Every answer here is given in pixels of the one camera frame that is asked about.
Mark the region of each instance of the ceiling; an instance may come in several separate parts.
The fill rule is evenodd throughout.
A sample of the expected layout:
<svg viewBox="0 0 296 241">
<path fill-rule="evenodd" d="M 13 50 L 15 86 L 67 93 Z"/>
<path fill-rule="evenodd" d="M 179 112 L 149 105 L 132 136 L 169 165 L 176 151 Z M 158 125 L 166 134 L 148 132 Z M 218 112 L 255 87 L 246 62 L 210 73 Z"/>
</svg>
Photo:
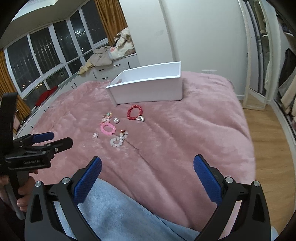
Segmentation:
<svg viewBox="0 0 296 241">
<path fill-rule="evenodd" d="M 15 15 L 0 39 L 0 49 L 24 34 L 68 18 L 88 0 L 30 0 Z"/>
</svg>

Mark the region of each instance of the window frame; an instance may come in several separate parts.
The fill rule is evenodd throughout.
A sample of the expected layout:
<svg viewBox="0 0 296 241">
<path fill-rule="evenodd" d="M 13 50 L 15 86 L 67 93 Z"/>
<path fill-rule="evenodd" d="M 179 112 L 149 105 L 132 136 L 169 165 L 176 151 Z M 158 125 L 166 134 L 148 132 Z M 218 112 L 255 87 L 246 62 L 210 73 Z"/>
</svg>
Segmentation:
<svg viewBox="0 0 296 241">
<path fill-rule="evenodd" d="M 51 22 L 47 25 L 44 25 L 42 26 L 41 28 L 38 28 L 38 29 L 35 29 L 25 35 L 22 35 L 21 37 L 13 40 L 11 43 L 9 43 L 5 48 L 4 48 L 4 55 L 5 55 L 5 60 L 6 60 L 6 65 L 7 65 L 7 69 L 8 69 L 8 72 L 9 72 L 9 75 L 12 79 L 12 82 L 17 90 L 17 92 L 19 93 L 20 97 L 23 99 L 25 98 L 27 95 L 29 95 L 39 84 L 41 84 L 42 82 L 44 82 L 44 85 L 46 86 L 46 88 L 49 90 L 49 86 L 46 82 L 46 79 L 48 77 L 50 77 L 51 75 L 53 75 L 54 73 L 58 72 L 59 70 L 61 70 L 62 68 L 66 68 L 66 71 L 69 75 L 69 78 L 71 78 L 74 74 L 77 74 L 77 73 L 74 73 L 72 74 L 71 71 L 70 71 L 70 68 L 68 66 L 68 64 L 72 63 L 73 61 L 77 60 L 77 59 L 80 59 L 81 63 L 82 63 L 82 66 L 85 65 L 86 63 L 86 59 L 84 58 L 84 56 L 88 53 L 90 53 L 91 51 L 93 51 L 94 49 L 98 48 L 98 47 L 101 47 L 105 44 L 107 44 L 109 42 L 108 38 L 105 38 L 105 39 L 102 39 L 101 41 L 97 42 L 97 43 L 93 43 L 93 40 L 92 40 L 92 37 L 91 37 L 91 34 L 90 34 L 90 31 L 89 31 L 89 28 L 87 26 L 87 23 L 86 23 L 86 20 L 85 20 L 85 17 L 84 17 L 84 14 L 83 14 L 83 11 L 82 11 L 82 7 L 87 3 L 88 1 L 84 2 L 78 9 L 76 9 L 70 16 L 68 16 L 66 19 L 63 19 L 63 20 L 59 20 L 59 21 L 55 21 L 55 22 Z M 78 11 L 79 12 L 79 15 L 80 15 L 80 18 L 81 18 L 81 21 L 82 21 L 82 24 L 84 26 L 84 29 L 85 29 L 85 32 L 86 32 L 86 35 L 87 35 L 87 38 L 88 38 L 88 41 L 90 43 L 90 46 L 91 46 L 91 49 L 88 50 L 87 52 L 85 53 L 82 53 L 81 49 L 80 49 L 80 46 L 79 46 L 79 43 L 77 41 L 77 38 L 75 36 L 75 32 L 74 32 L 74 29 L 73 29 L 73 26 L 71 24 L 71 21 L 70 21 L 70 17 L 76 12 Z M 72 41 L 74 43 L 74 46 L 75 46 L 75 49 L 77 51 L 77 54 L 78 54 L 78 57 L 70 60 L 70 61 L 66 61 L 65 59 L 65 56 L 62 52 L 62 49 L 61 49 L 61 46 L 59 44 L 59 41 L 57 39 L 57 35 L 56 35 L 56 32 L 55 32 L 55 29 L 54 29 L 54 23 L 57 23 L 57 22 L 60 22 L 60 21 L 66 21 L 67 23 L 67 27 L 69 29 L 69 32 L 70 32 L 70 36 L 72 38 Z M 32 33 L 35 33 L 39 30 L 42 30 L 42 29 L 45 29 L 45 28 L 48 28 L 49 30 L 49 33 L 50 33 L 50 37 L 52 39 L 52 43 L 53 43 L 53 46 L 56 50 L 56 53 L 57 53 L 57 56 L 58 56 L 58 59 L 60 61 L 60 64 L 58 64 L 57 66 L 53 67 L 52 69 L 50 69 L 49 71 L 47 71 L 46 73 L 42 73 L 41 71 L 41 68 L 40 68 L 40 65 L 37 61 L 37 58 L 35 56 L 35 53 L 34 53 L 34 50 L 33 50 L 33 46 L 32 46 L 32 42 L 31 42 L 31 38 L 30 38 L 30 34 Z M 23 38 L 24 36 L 27 36 L 27 39 L 28 39 L 28 43 L 29 43 L 29 47 L 30 47 L 30 51 L 32 53 L 32 56 L 33 56 L 33 59 L 34 59 L 34 62 L 35 62 L 35 65 L 38 69 L 38 72 L 40 74 L 40 77 L 38 77 L 36 80 L 34 80 L 25 90 L 21 91 L 20 87 L 18 86 L 18 83 L 15 79 L 15 76 L 13 74 L 13 71 L 12 71 L 12 68 L 11 68 L 11 65 L 10 65 L 10 61 L 9 61 L 9 57 L 8 57 L 8 51 L 7 51 L 7 48 L 12 45 L 13 43 L 15 43 L 16 41 L 18 41 L 19 39 Z"/>
</svg>

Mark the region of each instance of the window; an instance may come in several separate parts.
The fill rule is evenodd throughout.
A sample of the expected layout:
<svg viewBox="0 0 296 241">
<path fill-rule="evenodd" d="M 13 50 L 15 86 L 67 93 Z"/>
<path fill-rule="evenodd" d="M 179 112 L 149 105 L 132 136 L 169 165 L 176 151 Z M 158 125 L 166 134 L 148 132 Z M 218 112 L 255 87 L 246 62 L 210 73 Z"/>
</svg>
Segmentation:
<svg viewBox="0 0 296 241">
<path fill-rule="evenodd" d="M 28 94 L 23 100 L 31 109 L 33 109 L 36 105 L 37 100 L 45 91 L 47 91 L 47 88 L 45 84 L 42 82 L 39 85 L 37 85 L 36 88 L 33 89 L 33 91 L 31 91 L 31 93 Z"/>
<path fill-rule="evenodd" d="M 53 87 L 63 83 L 67 78 L 69 78 L 69 75 L 66 69 L 63 68 L 58 72 L 54 73 L 53 75 L 49 76 L 45 81 L 50 87 L 50 89 L 52 89 Z"/>
<path fill-rule="evenodd" d="M 83 15 L 86 20 L 89 32 L 93 43 L 100 42 L 104 38 L 107 38 L 105 30 L 103 28 L 100 16 L 98 14 L 96 4 L 94 1 L 87 2 L 82 7 Z"/>
<path fill-rule="evenodd" d="M 70 31 L 66 21 L 54 23 L 54 30 L 57 34 L 57 40 L 61 46 L 62 52 L 67 62 L 78 57 Z"/>
<path fill-rule="evenodd" d="M 20 91 L 24 91 L 40 74 L 35 65 L 27 36 L 7 48 L 9 63 Z"/>
<path fill-rule="evenodd" d="M 81 21 L 79 12 L 76 11 L 71 17 L 70 17 L 75 36 L 77 38 L 77 41 L 79 43 L 80 49 L 82 53 L 87 52 L 91 49 L 91 46 L 89 44 L 89 39 L 87 38 L 86 31 L 83 27 L 83 23 Z"/>
<path fill-rule="evenodd" d="M 77 59 L 77 60 L 73 61 L 72 63 L 69 63 L 68 66 L 71 70 L 71 73 L 75 74 L 79 71 L 79 68 L 82 66 L 82 63 L 81 63 L 80 59 Z"/>
<path fill-rule="evenodd" d="M 60 63 L 48 28 L 31 34 L 30 38 L 42 73 L 46 73 Z"/>
<path fill-rule="evenodd" d="M 34 108 L 44 91 L 77 74 L 93 49 L 107 44 L 95 2 L 90 0 L 68 19 L 14 41 L 4 53 L 20 97 Z"/>
</svg>

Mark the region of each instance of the white plastic box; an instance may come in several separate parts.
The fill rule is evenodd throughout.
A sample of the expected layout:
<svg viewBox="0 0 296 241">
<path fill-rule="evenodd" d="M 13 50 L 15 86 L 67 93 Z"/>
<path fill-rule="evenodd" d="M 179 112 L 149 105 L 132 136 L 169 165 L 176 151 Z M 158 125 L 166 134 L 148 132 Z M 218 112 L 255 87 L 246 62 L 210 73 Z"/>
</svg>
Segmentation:
<svg viewBox="0 0 296 241">
<path fill-rule="evenodd" d="M 154 64 L 124 70 L 106 90 L 114 106 L 118 104 L 181 100 L 181 62 Z"/>
</svg>

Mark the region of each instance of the light blue jeans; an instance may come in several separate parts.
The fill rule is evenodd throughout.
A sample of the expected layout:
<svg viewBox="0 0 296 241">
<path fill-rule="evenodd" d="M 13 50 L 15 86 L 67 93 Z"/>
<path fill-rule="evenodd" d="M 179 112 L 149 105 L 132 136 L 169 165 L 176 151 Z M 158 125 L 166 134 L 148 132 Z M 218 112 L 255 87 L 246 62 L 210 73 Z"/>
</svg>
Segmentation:
<svg viewBox="0 0 296 241">
<path fill-rule="evenodd" d="M 59 202 L 55 207 L 66 234 L 75 238 Z M 102 241 L 194 241 L 199 234 L 154 215 L 101 179 L 78 208 Z"/>
</svg>

